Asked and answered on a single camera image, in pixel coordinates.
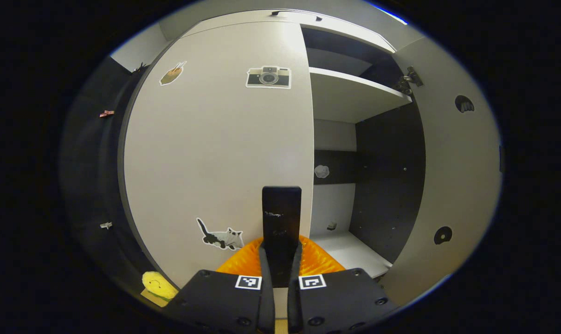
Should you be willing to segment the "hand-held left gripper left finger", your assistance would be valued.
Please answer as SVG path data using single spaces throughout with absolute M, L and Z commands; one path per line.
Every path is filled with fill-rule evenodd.
M 275 304 L 263 238 L 218 270 L 197 271 L 169 303 L 168 314 L 189 334 L 272 334 Z

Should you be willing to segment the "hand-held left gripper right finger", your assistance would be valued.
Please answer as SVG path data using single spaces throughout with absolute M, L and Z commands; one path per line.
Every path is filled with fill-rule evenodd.
M 287 290 L 291 334 L 361 334 L 396 310 L 397 304 L 365 270 L 344 268 L 300 236 Z

